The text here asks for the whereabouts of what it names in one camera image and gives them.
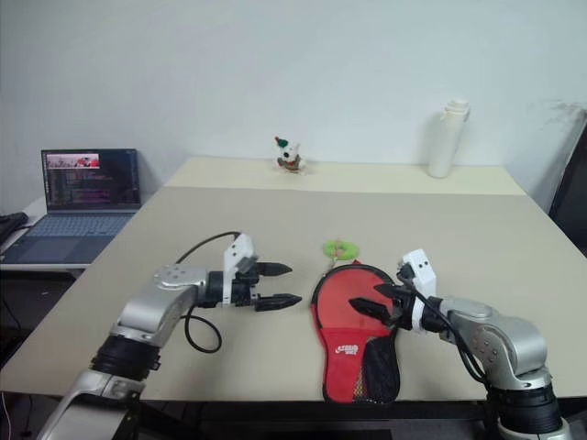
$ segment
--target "laptop trackpad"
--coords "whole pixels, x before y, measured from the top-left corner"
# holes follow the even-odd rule
[[[41,239],[28,249],[21,261],[34,260],[36,263],[59,263],[80,243],[77,236]]]

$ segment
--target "laptop keyboard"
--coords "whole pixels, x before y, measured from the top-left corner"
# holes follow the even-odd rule
[[[50,215],[28,232],[29,237],[113,237],[130,215]]]

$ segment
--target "laptop screen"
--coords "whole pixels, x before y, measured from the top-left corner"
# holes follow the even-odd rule
[[[48,210],[139,209],[135,149],[42,150]]]

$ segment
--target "printed logo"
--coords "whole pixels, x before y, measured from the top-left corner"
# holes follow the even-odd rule
[[[337,346],[337,349],[334,350],[336,354],[344,353],[345,355],[352,355],[355,356],[359,352],[359,346]]]

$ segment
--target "beige table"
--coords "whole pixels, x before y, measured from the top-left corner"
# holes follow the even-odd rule
[[[202,311],[220,328],[222,349],[195,352],[177,328],[145,399],[320,400],[324,354],[309,300],[327,266],[321,244],[333,238],[359,244],[361,261],[390,273],[405,252],[424,248],[439,296],[479,300],[536,323],[548,341],[556,393],[587,395],[587,260],[502,168],[457,168],[437,181],[415,166],[314,164],[298,176],[232,159],[192,159],[155,194],[6,365],[0,388],[64,393],[155,269],[235,228],[253,236],[263,260],[293,268],[258,291],[304,300],[270,313]],[[219,270],[226,245],[188,261]],[[213,344],[205,327],[194,324],[194,333]],[[484,398],[455,347],[437,335],[403,332],[397,346],[400,399]]]

